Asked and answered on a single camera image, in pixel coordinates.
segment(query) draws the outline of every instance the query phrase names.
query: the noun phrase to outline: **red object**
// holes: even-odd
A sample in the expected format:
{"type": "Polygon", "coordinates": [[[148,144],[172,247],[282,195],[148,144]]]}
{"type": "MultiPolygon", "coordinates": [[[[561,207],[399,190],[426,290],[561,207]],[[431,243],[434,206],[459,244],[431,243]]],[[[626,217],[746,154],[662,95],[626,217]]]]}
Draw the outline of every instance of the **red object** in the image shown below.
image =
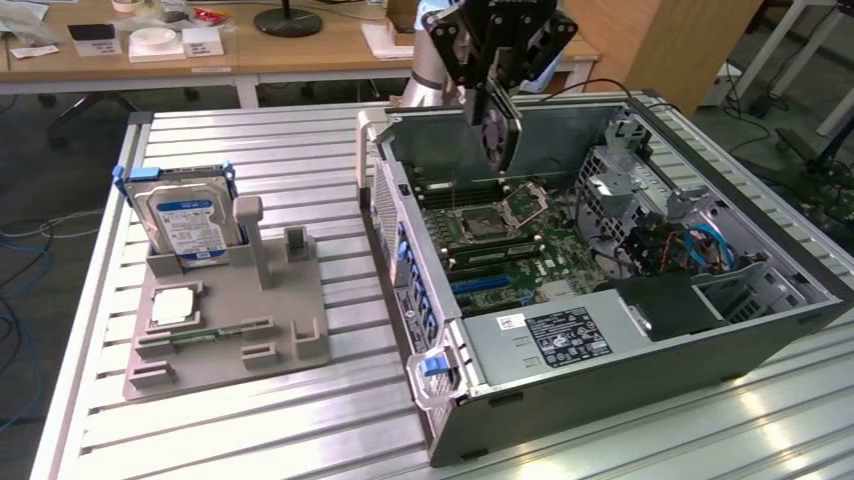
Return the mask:
{"type": "Polygon", "coordinates": [[[226,20],[228,20],[228,12],[220,12],[218,10],[210,10],[207,8],[194,7],[192,9],[195,17],[203,22],[210,23],[211,25],[219,25],[226,20]]]}

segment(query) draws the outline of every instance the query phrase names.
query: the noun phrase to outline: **wooden cabinet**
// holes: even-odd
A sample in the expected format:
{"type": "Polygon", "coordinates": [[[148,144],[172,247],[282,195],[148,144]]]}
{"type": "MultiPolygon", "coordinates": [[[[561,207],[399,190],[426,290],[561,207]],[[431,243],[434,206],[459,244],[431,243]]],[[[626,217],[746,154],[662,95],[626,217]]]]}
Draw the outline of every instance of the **wooden cabinet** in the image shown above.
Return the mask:
{"type": "MultiPolygon", "coordinates": [[[[602,52],[590,78],[653,89],[690,115],[762,0],[563,0],[602,52]]],[[[607,83],[586,91],[611,91],[607,83]]]]}

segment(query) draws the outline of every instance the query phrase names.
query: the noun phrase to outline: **power supply label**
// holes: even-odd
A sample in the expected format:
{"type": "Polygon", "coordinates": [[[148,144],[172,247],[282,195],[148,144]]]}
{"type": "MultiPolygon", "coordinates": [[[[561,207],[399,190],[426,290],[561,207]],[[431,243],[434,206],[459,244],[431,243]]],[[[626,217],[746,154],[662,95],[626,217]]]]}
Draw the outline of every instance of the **power supply label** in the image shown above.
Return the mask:
{"type": "Polygon", "coordinates": [[[553,368],[611,353],[609,342],[583,307],[529,318],[526,322],[553,368]]]}

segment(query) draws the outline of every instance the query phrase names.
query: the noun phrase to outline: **black lamp base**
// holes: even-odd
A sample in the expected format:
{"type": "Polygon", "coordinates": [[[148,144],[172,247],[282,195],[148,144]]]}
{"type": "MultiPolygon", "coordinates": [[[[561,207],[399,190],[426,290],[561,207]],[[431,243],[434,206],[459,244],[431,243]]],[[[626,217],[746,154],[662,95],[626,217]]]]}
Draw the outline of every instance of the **black lamp base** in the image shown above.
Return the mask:
{"type": "Polygon", "coordinates": [[[291,18],[280,8],[266,10],[255,16],[255,28],[276,37],[307,37],[323,30],[323,19],[314,13],[291,9],[291,18]]]}

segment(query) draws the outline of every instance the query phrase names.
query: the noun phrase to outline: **blue pcie slot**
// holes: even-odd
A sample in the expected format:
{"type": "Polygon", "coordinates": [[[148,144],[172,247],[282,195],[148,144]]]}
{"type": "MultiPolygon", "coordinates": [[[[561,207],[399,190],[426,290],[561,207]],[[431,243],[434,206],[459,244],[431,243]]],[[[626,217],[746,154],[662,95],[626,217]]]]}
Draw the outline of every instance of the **blue pcie slot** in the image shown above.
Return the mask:
{"type": "Polygon", "coordinates": [[[474,280],[465,280],[451,284],[451,292],[454,295],[463,293],[479,292],[481,290],[490,290],[491,288],[501,288],[510,285],[510,278],[505,275],[490,278],[477,278],[474,280]]]}

